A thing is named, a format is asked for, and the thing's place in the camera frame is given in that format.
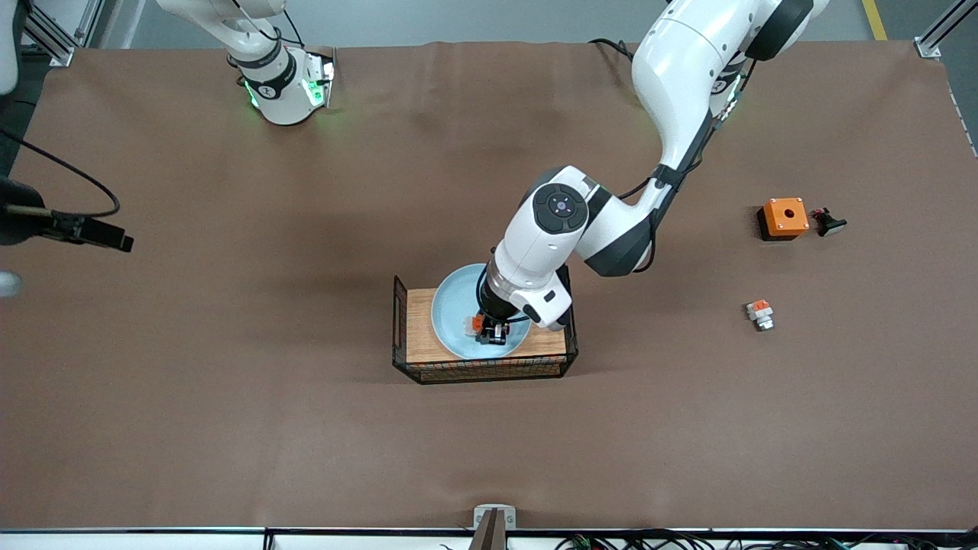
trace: wooden board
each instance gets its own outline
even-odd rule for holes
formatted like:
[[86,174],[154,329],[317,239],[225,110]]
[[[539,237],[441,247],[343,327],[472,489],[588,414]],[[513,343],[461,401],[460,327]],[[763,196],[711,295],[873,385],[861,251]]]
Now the wooden board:
[[[434,334],[434,327],[431,326],[431,301],[434,299],[434,292],[435,289],[408,291],[409,363],[455,361],[460,358],[446,349]],[[555,333],[531,325],[526,340],[510,354],[510,357],[562,355],[566,352],[563,332]]]

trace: black wire basket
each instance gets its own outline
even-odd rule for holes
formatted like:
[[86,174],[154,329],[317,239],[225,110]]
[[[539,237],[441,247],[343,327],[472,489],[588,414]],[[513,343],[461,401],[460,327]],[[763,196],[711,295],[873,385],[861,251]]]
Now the black wire basket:
[[[564,288],[570,292],[567,267],[557,271]],[[392,362],[394,367],[418,384],[456,384],[462,382],[497,382],[560,378],[577,358],[577,331],[574,328],[573,306],[568,311],[570,322],[562,331],[563,352],[537,355],[515,355],[498,359],[452,359],[440,361],[408,360],[408,290],[394,277],[394,319]]]

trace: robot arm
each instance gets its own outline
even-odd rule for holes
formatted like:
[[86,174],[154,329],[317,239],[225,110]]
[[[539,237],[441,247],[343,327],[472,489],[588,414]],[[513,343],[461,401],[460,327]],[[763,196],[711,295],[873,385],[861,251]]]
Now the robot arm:
[[18,46],[29,8],[26,0],[0,2],[0,97],[17,88],[21,65]]
[[333,59],[286,46],[267,18],[285,0],[156,0],[224,44],[241,70],[251,103],[269,121],[295,124],[329,100]]
[[[628,275],[653,254],[655,229],[712,132],[716,83],[734,67],[739,72],[744,56],[766,61],[789,47],[827,1],[669,4],[632,62],[636,94],[662,141],[662,157],[642,195],[628,205],[573,166],[544,174],[524,197],[487,265],[479,288],[480,313],[489,321],[483,326],[505,324],[522,311],[539,326],[560,330],[571,299],[555,272],[571,252],[602,277]],[[560,201],[552,204],[551,197],[561,192],[572,199],[573,213],[561,214],[555,207]],[[586,205],[583,216],[578,199]],[[537,214],[542,206],[553,216],[564,216],[568,223],[560,232]],[[580,226],[569,223],[579,217]]]

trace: brown table mat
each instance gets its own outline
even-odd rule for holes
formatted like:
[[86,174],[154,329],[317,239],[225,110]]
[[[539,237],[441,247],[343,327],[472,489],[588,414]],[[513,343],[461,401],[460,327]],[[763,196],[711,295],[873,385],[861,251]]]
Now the brown table mat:
[[[622,192],[658,138],[592,45],[339,52],[333,110],[263,121],[221,51],[89,51],[27,138],[109,184],[132,254],[2,251],[4,527],[971,527],[976,163],[908,42],[761,64],[658,235],[655,266],[571,263],[556,381],[419,387],[391,281],[488,258],[546,168]],[[22,152],[50,206],[97,208]],[[850,227],[754,237],[771,197]],[[767,299],[776,328],[743,305]]]

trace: orange box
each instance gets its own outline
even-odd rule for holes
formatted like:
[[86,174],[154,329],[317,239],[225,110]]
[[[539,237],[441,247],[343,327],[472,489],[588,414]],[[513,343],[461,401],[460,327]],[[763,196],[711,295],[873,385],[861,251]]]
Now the orange box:
[[771,199],[757,210],[761,238],[765,241],[790,241],[808,231],[808,212],[798,197]]

